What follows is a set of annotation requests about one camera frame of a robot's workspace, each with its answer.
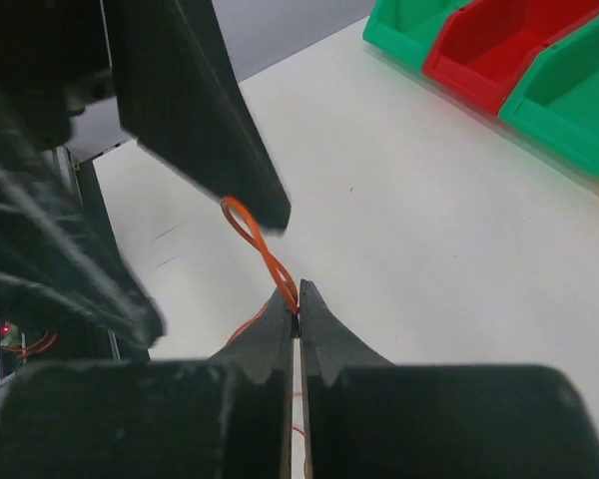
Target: gray floor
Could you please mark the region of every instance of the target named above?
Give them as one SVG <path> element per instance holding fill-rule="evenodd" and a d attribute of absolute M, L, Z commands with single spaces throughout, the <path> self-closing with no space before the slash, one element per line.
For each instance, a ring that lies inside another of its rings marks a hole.
<path fill-rule="evenodd" d="M 368 15 L 374 0 L 214 0 L 238 80 Z M 67 145 L 87 160 L 126 139 L 114 100 L 91 106 Z"/>

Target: white surface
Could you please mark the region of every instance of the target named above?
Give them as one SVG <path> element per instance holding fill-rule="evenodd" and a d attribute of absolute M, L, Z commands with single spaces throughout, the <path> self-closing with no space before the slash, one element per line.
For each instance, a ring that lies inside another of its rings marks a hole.
<path fill-rule="evenodd" d="M 362 27 L 242 83 L 293 201 L 272 251 L 388 359 L 556 366 L 599 428 L 598 186 L 378 57 Z M 168 321 L 153 357 L 213 353 L 273 290 L 259 255 L 135 144 L 96 168 Z"/>

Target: black object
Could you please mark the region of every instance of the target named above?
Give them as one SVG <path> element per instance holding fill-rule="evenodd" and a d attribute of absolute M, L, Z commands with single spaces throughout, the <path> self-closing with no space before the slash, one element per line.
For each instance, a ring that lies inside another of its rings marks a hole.
<path fill-rule="evenodd" d="M 308 478 L 599 479 L 561 373 L 392 365 L 309 281 L 299 307 L 276 291 L 207 361 L 38 364 L 0 409 L 0 477 L 289 478 L 298 333 Z"/>
<path fill-rule="evenodd" d="M 162 335 L 160 316 L 39 154 L 70 138 L 71 116 L 114 94 L 122 126 L 212 195 L 280 231 L 291 207 L 211 0 L 0 1 L 1 315 L 61 341 L 108 328 L 133 356 Z"/>

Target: tabletop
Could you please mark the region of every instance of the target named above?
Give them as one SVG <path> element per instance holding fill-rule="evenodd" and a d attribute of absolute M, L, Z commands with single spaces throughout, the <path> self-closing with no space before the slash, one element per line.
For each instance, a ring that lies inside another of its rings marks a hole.
<path fill-rule="evenodd" d="M 356 23 L 241 83 L 293 204 L 271 238 L 387 359 L 541 363 L 599 429 L 599 183 L 364 45 Z M 217 203 L 130 142 L 97 159 L 119 248 L 208 356 L 270 296 Z"/>

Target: plastic bin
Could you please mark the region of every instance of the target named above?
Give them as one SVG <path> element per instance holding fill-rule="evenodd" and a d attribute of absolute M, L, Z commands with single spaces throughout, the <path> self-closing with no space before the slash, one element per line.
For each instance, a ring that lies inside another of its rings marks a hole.
<path fill-rule="evenodd" d="M 423 72 L 496 115 L 535 57 L 599 15 L 599 0 L 475 0 L 444 25 Z"/>
<path fill-rule="evenodd" d="M 537 57 L 500 117 L 599 177 L 599 17 Z"/>
<path fill-rule="evenodd" d="M 366 42 L 421 71 L 448 16 L 470 0 L 378 0 L 363 32 Z"/>

